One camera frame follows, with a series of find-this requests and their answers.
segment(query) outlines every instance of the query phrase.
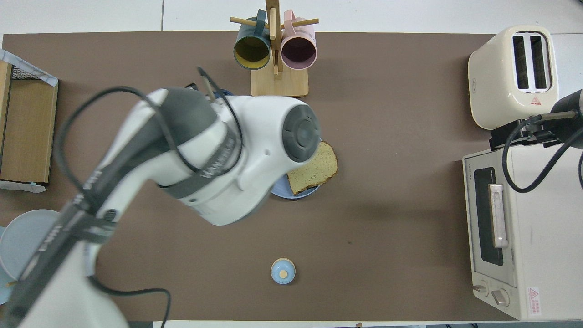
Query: mug rack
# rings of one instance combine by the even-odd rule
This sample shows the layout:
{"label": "mug rack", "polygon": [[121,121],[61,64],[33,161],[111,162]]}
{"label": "mug rack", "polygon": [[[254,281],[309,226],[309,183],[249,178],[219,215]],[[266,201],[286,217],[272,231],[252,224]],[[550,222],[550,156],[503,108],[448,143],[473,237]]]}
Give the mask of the mug rack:
{"label": "mug rack", "polygon": [[[279,13],[279,0],[265,0],[267,8],[269,39],[271,41],[271,56],[263,68],[251,70],[251,94],[253,96],[276,95],[304,97],[308,95],[308,69],[291,69],[282,61],[282,29]],[[231,17],[231,22],[255,26],[252,20]],[[294,22],[294,27],[313,25],[319,19],[307,19]]]}

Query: oven knob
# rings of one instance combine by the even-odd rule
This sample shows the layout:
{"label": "oven knob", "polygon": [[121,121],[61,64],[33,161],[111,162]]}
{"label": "oven knob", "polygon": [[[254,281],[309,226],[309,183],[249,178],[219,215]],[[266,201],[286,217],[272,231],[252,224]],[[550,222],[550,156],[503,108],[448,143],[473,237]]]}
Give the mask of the oven knob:
{"label": "oven knob", "polygon": [[486,288],[486,286],[482,286],[482,285],[474,285],[472,286],[473,290],[477,291],[477,292],[487,292],[488,288]]}
{"label": "oven knob", "polygon": [[492,297],[497,305],[500,306],[508,306],[510,305],[510,301],[508,300],[508,293],[503,290],[492,291]]}

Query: warning triangle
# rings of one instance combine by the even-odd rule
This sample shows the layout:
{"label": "warning triangle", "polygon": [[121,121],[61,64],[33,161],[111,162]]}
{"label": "warning triangle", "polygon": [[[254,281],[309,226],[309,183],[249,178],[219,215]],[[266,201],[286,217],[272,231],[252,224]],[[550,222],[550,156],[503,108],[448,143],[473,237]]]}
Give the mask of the warning triangle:
{"label": "warning triangle", "polygon": [[535,298],[537,295],[539,295],[538,292],[536,292],[534,289],[532,288],[528,288],[528,295],[531,297],[531,299]]}

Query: bread slice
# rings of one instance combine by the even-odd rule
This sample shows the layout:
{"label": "bread slice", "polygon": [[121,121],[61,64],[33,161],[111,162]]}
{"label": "bread slice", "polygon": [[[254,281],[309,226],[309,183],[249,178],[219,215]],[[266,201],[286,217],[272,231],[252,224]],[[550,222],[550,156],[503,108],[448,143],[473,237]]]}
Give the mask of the bread slice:
{"label": "bread slice", "polygon": [[294,195],[328,181],[338,172],[338,159],[327,142],[320,141],[316,154],[308,163],[287,173]]}

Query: pink mug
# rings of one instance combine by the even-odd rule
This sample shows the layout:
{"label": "pink mug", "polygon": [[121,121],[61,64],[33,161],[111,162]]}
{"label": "pink mug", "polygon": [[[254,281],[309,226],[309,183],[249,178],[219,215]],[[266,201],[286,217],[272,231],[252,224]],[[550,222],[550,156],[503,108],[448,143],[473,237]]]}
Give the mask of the pink mug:
{"label": "pink mug", "polygon": [[318,50],[314,26],[293,27],[293,22],[304,18],[296,18],[292,10],[284,13],[281,54],[283,63],[291,69],[306,69],[316,61]]}

